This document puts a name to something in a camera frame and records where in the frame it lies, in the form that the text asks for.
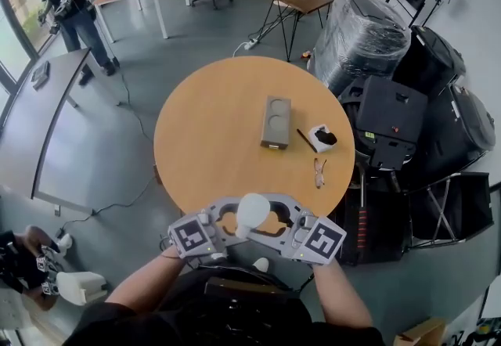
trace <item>gray floor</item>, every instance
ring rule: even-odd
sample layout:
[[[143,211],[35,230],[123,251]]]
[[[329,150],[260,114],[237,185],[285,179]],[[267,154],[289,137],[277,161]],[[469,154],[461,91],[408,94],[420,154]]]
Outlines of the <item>gray floor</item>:
[[[121,61],[132,105],[151,138],[160,108],[177,84],[207,63],[230,57],[247,35],[261,26],[269,6],[269,0],[235,0],[232,5],[221,0],[221,10],[214,11],[210,1],[196,8],[184,6],[184,0],[161,1],[171,36],[167,41],[161,38],[153,0],[142,0],[142,12],[134,2],[127,1],[105,8],[117,39],[113,51]],[[286,22],[288,35],[292,23]],[[299,55],[315,44],[319,32],[317,15],[299,23],[293,50],[293,62],[298,66],[305,66]],[[63,52],[58,38],[47,55]],[[282,31],[278,28],[261,45],[250,52],[241,49],[237,55],[248,54],[284,59]],[[110,82],[125,100],[120,77],[115,75]],[[89,85],[72,92],[81,108],[64,107],[41,180],[42,191],[94,208],[130,202],[153,175],[153,147],[141,135],[138,121],[127,109],[107,105],[97,90]],[[203,111],[194,106],[193,113]],[[414,251],[399,263],[347,269],[388,343],[396,332],[429,315],[452,320],[494,279],[499,256],[497,194],[494,201],[496,226],[468,243]],[[32,224],[54,234],[63,220],[85,217],[63,211],[62,218],[55,218],[52,206],[5,190],[1,207],[2,228],[14,231]],[[160,235],[177,217],[177,207],[154,182],[133,207],[112,207],[86,223],[70,226],[76,241],[67,260],[75,270],[104,275],[114,287],[158,253]],[[248,262],[273,255],[249,243],[231,252]],[[305,265],[278,258],[273,258],[273,270],[292,287],[298,287],[310,273]],[[313,318],[321,319],[313,283],[305,289],[303,299]],[[69,333],[80,314],[80,308],[58,301],[47,316],[53,325]]]

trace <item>man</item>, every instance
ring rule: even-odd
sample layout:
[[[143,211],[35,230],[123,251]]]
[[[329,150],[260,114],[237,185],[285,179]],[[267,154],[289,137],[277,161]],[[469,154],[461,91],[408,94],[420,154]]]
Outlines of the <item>man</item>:
[[[47,13],[49,13],[52,7],[57,9],[61,3],[61,0],[42,1],[46,1],[47,3],[45,9],[39,16],[40,21],[45,20]],[[87,0],[71,0],[70,7],[64,15],[56,16],[56,21],[59,22],[61,26],[64,44],[68,52],[81,49],[80,41],[78,40],[78,36],[80,36],[83,42],[91,49],[96,62],[104,69],[106,75],[110,76],[115,73],[115,66],[110,61],[110,58],[108,58],[103,41],[92,21],[87,6]],[[88,66],[85,66],[82,72],[83,76],[79,84],[84,86],[92,78],[92,72]]]
[[[265,271],[225,259],[178,278],[175,247],[134,272],[103,303],[84,312],[65,345],[79,344],[363,344],[384,346],[343,270],[315,266],[325,323],[312,323],[298,297]]]
[[[41,310],[47,311],[54,306],[57,296],[47,296],[41,289],[47,277],[46,272],[37,267],[41,246],[50,247],[64,256],[72,243],[68,234],[55,243],[36,226],[28,226],[24,233],[0,233],[0,279],[16,292],[32,299]]]

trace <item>white cable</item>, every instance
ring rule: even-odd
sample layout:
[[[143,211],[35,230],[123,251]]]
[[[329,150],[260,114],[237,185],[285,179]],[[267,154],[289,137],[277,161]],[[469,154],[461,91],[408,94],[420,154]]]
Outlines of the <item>white cable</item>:
[[[242,44],[240,44],[238,47],[236,47],[236,50],[233,52],[233,58],[235,58],[235,54],[236,54],[236,52],[240,49],[240,47],[241,47],[242,45],[246,45],[246,44],[247,44],[247,41],[243,42],[243,43],[242,43]]]

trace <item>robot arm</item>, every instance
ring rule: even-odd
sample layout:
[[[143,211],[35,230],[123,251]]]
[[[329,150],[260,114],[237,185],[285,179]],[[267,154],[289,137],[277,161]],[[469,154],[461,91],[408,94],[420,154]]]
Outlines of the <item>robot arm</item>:
[[[267,236],[257,228],[277,204],[287,210],[292,223],[279,235]],[[216,221],[223,211],[235,210],[236,234],[230,235]],[[218,200],[209,208],[176,221],[169,227],[168,235],[180,258],[220,253],[226,246],[252,240],[277,250],[283,258],[325,265],[334,259],[346,232],[328,218],[317,218],[292,197],[270,193]]]

